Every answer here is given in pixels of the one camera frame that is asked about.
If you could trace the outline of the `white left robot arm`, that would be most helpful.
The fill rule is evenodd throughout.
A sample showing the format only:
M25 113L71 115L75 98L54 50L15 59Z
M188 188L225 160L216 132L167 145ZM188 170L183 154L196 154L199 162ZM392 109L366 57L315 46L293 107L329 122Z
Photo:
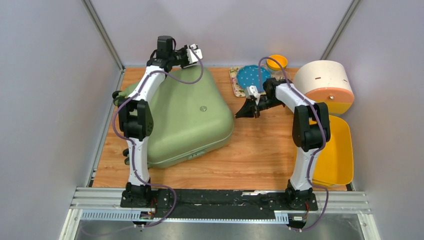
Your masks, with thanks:
M114 116L118 118L123 133L121 138L128 144L125 155L129 160L130 175L122 192L120 205L123 208L146 208L153 202L147 163L148 141L154 128L149 103L174 66L191 64L188 52L186 46L177 50L173 37L159 36L157 48L150 55L145 74L135 89L128 96L123 96L119 90L112 93L113 102L118 107Z

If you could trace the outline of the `green hard-shell suitcase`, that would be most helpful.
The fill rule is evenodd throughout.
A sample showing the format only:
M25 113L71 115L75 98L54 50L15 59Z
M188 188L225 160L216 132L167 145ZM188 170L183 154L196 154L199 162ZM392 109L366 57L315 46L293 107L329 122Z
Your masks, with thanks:
M150 168L168 168L228 144L234 117L212 73L200 65L176 69L149 102L153 131Z

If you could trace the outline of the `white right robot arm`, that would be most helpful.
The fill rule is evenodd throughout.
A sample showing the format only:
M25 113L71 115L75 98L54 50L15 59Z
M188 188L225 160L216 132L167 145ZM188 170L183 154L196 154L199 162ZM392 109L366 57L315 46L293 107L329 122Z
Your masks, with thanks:
M285 189L285 203L296 210L313 199L312 177L317 160L331 138L328 106L301 93L289 80L268 78L263 83L265 94L256 86L247 87L246 100L236 118L258 118L260 112L277 106L293 113L292 140L297 147L294 172Z

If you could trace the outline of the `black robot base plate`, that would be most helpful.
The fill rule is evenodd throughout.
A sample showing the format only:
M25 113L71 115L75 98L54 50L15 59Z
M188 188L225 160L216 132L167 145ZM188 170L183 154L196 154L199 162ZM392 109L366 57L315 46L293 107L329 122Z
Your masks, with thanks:
M317 211L316 197L290 206L284 192L255 193L242 190L211 189L156 189L150 192L150 200L135 198L124 190L122 208L146 208L156 210L155 216L168 215L171 219L218 220L271 220L275 211Z

